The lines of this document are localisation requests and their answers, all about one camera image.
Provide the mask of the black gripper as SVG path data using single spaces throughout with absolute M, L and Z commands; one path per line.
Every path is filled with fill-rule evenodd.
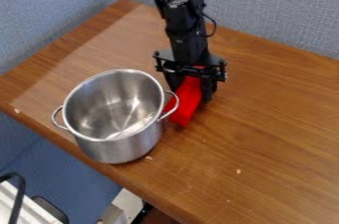
M 218 81 L 227 79 L 226 61 L 210 53 L 206 31 L 194 29 L 187 32 L 166 30 L 171 49 L 157 51 L 157 70 L 165 75 L 173 91 L 181 87 L 185 76 L 202 78 L 202 102 L 210 103 L 218 89 Z

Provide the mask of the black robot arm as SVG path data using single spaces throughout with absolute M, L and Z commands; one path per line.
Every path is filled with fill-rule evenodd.
M 205 13 L 205 0 L 154 0 L 162 19 L 166 21 L 166 35 L 171 49 L 157 51 L 157 70 L 166 77 L 173 90 L 183 85 L 185 77 L 201 79 L 202 102 L 213 100 L 218 82 L 227 80 L 226 61 L 211 54 L 209 39 L 217 31 L 209 32 L 206 20 L 214 27 L 217 21 Z

